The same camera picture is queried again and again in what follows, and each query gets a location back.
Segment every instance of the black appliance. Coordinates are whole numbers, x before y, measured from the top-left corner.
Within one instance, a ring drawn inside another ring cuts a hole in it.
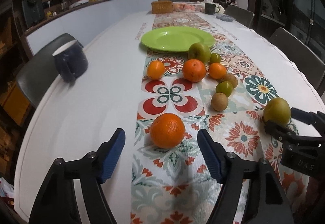
[[[22,10],[24,12],[27,28],[45,19],[42,0],[23,0]]]

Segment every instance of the tangerine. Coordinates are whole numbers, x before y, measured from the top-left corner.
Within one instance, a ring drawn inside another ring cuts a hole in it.
[[[205,65],[197,59],[190,59],[183,65],[184,78],[191,82],[199,82],[205,77]]]
[[[227,74],[227,69],[219,63],[213,63],[209,66],[209,75],[213,79],[221,79]]]
[[[163,149],[171,149],[179,145],[184,136],[184,123],[173,113],[160,115],[150,127],[150,137],[153,143]]]
[[[165,66],[160,61],[151,61],[147,69],[147,76],[152,80],[160,79],[165,73]]]

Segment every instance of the dark blue mug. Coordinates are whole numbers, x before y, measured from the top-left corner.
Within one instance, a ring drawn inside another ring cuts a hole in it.
[[[67,83],[74,82],[88,68],[86,55],[76,40],[62,45],[52,56],[58,73]]]

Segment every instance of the white tablecloth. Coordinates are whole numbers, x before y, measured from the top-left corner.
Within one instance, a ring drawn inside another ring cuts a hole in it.
[[[266,39],[237,22],[199,14],[227,35],[265,74],[291,107],[325,112],[325,106],[295,64]],[[108,141],[116,128],[126,132],[126,145],[113,177],[102,187],[117,223],[130,222],[131,157],[141,94],[146,50],[141,35],[152,28],[154,15],[132,14],[97,36],[85,47],[88,70],[73,86],[60,76],[48,89],[30,122],[15,174],[15,210],[26,221],[38,189],[57,157],[80,159]],[[300,135],[318,135],[296,121]],[[79,212],[88,217],[80,182],[75,180]]]

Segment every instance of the wicker basket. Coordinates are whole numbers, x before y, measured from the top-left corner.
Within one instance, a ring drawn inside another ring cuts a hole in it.
[[[172,13],[173,12],[173,2],[169,0],[164,1],[154,1],[151,3],[152,14],[162,14],[162,13]]]
[[[201,3],[195,2],[173,2],[174,11],[179,12],[200,12]]]

